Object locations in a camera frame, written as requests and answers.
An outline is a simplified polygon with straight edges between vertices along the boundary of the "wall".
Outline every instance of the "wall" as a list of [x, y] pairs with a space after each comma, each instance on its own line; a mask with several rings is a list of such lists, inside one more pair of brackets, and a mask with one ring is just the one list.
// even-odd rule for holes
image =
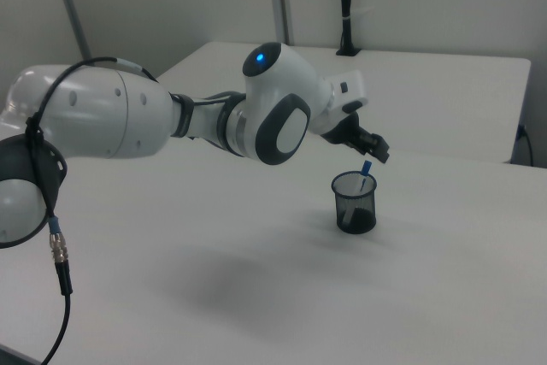
[[119, 56], [159, 75], [212, 40], [278, 38], [273, 0], [74, 0], [93, 56]]
[[0, 0], [0, 105], [9, 85], [34, 64], [81, 58], [62, 0]]
[[[370, 50], [400, 50], [524, 57], [532, 71], [522, 113], [536, 165], [547, 167], [546, 0], [352, 0], [373, 8], [353, 19], [355, 44]], [[340, 0], [289, 0], [297, 45], [337, 47]], [[519, 144], [517, 162], [528, 164]]]

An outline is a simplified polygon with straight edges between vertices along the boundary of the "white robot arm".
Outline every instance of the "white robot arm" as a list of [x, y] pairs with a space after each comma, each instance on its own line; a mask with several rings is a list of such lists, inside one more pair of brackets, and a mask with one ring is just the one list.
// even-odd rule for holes
[[288, 46], [268, 43], [244, 62], [245, 94], [229, 91], [197, 100], [170, 94], [136, 74], [95, 67], [74, 71], [50, 96], [39, 123], [40, 182], [28, 155], [27, 119], [65, 69], [24, 70], [0, 114], [0, 248], [29, 239], [45, 224], [39, 187], [49, 187], [54, 206], [66, 173], [63, 157], [151, 156], [170, 136], [186, 136], [274, 165], [297, 151], [307, 130], [382, 162], [388, 157], [384, 140], [358, 125], [355, 111], [367, 103], [360, 72], [325, 79]]

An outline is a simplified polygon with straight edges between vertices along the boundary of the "black pole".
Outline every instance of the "black pole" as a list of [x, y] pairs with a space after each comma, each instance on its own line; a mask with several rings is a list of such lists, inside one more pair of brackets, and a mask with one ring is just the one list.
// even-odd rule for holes
[[356, 49], [351, 42], [351, 0], [342, 0], [342, 40], [338, 56], [355, 56], [361, 49]]

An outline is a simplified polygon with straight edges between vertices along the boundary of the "mesh cup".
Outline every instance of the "mesh cup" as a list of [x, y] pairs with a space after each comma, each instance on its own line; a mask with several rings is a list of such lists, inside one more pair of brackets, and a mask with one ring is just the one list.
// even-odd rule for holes
[[336, 200], [336, 224], [348, 234], [363, 234], [376, 225], [376, 179], [369, 174], [360, 191], [361, 182], [358, 171], [348, 171], [336, 176], [331, 184]]

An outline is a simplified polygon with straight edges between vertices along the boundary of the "table surface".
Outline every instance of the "table surface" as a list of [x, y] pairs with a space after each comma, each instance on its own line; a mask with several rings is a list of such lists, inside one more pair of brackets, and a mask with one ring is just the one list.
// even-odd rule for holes
[[[168, 70], [171, 92], [244, 91], [241, 67], [257, 44], [209, 43]], [[524, 59], [295, 47], [320, 75], [362, 70], [362, 126], [399, 150], [488, 162], [510, 160], [530, 71]]]
[[[361, 164], [315, 136], [278, 167], [189, 139], [71, 159], [54, 363], [541, 363], [547, 171], [394, 150], [376, 228], [350, 236], [330, 183]], [[0, 342], [43, 358], [63, 309], [45, 230], [0, 252], [0, 284]]]

